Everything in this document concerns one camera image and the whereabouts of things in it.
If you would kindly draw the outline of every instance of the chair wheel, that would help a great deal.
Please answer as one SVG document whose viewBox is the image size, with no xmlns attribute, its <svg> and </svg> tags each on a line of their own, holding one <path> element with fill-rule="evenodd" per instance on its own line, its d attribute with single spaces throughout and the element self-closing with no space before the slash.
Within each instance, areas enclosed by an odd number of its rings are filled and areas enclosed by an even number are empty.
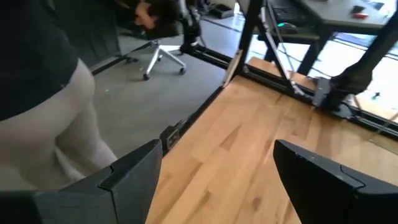
<svg viewBox="0 0 398 224">
<path fill-rule="evenodd" d="M 185 72 L 187 72 L 187 70 L 186 70 L 185 68 L 181 68 L 181 69 L 180 69 L 180 75 L 185 74 Z"/>
<path fill-rule="evenodd" d="M 148 81 L 148 80 L 149 80 L 149 76 L 148 76 L 147 74 L 144 74 L 142 77 L 143 77 L 143 79 L 144 79 L 145 81 Z"/>
<path fill-rule="evenodd" d="M 138 62 L 138 59 L 132 58 L 132 57 L 128 57 L 128 58 L 126 59 L 126 62 L 127 62 L 127 63 Z"/>
</svg>

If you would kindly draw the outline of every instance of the white leggings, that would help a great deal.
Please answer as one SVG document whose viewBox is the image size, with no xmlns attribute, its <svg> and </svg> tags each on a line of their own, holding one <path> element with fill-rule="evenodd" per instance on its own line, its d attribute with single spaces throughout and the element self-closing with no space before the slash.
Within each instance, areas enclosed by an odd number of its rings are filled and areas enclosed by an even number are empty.
<svg viewBox="0 0 398 224">
<path fill-rule="evenodd" d="M 63 90 L 0 121 L 0 163 L 18 168 L 39 189 L 57 189 L 84 178 L 67 157 L 89 174 L 114 162 L 116 156 L 98 131 L 94 92 L 94 78 L 79 60 Z"/>
</svg>

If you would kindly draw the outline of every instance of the desk surface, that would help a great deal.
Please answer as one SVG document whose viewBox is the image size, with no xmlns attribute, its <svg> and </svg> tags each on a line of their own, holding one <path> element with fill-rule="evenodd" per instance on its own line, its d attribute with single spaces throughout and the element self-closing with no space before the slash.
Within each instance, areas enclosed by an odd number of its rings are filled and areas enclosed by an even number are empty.
<svg viewBox="0 0 398 224">
<path fill-rule="evenodd" d="M 296 1 L 329 25 L 380 29 L 387 22 L 379 11 L 362 2 L 362 0 Z M 369 17 L 366 19 L 353 19 L 350 11 L 354 6 L 364 6 L 365 10 L 363 12 L 369 14 Z"/>
<path fill-rule="evenodd" d="M 398 184 L 398 156 L 368 134 L 236 77 L 163 159 L 147 223 L 300 223 L 272 158 L 275 139 Z"/>
</svg>

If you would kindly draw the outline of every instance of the chair base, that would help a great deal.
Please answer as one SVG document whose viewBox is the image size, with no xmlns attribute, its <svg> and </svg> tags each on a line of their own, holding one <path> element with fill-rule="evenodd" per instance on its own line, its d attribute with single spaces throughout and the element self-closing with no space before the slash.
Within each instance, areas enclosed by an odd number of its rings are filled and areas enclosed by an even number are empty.
<svg viewBox="0 0 398 224">
<path fill-rule="evenodd" d="M 139 55 L 152 54 L 150 63 L 147 66 L 145 73 L 143 74 L 144 80 L 148 80 L 150 71 L 154 67 L 155 63 L 161 61 L 162 57 L 164 56 L 180 65 L 181 69 L 179 71 L 179 74 L 183 75 L 187 71 L 187 65 L 183 63 L 180 59 L 178 59 L 175 55 L 170 53 L 179 49 L 180 46 L 177 45 L 161 45 L 159 40 L 151 41 L 128 53 L 127 62 L 130 63 L 138 61 L 136 57 Z"/>
</svg>

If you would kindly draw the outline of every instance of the small object on desk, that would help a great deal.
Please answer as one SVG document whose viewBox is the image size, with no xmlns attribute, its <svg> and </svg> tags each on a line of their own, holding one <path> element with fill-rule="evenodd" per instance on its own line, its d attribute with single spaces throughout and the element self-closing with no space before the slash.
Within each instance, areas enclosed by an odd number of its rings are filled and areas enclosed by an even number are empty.
<svg viewBox="0 0 398 224">
<path fill-rule="evenodd" d="M 351 10 L 352 14 L 360 13 L 365 9 L 363 6 L 354 6 L 353 9 Z"/>
<path fill-rule="evenodd" d="M 366 13 L 354 13 L 353 18 L 355 19 L 366 19 L 368 18 L 369 14 Z"/>
<path fill-rule="evenodd" d="M 298 32 L 297 27 L 288 22 L 278 24 L 278 29 L 281 34 L 296 34 Z"/>
<path fill-rule="evenodd" d="M 372 100 L 376 100 L 380 96 L 380 92 L 377 92 L 372 96 Z"/>
</svg>

